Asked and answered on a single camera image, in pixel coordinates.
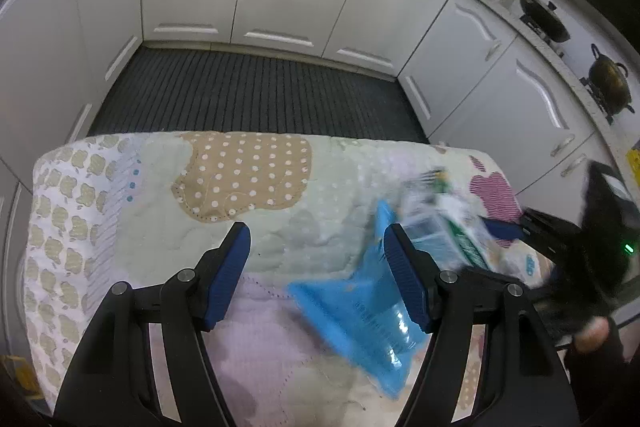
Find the right gloved hand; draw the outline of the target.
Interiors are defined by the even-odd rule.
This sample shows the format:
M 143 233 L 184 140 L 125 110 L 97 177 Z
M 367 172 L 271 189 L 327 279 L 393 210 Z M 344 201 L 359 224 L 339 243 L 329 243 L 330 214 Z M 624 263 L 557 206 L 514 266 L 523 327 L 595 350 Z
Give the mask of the right gloved hand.
M 598 350 L 611 332 L 607 317 L 591 317 L 584 327 L 573 336 L 573 345 L 578 352 L 588 353 Z

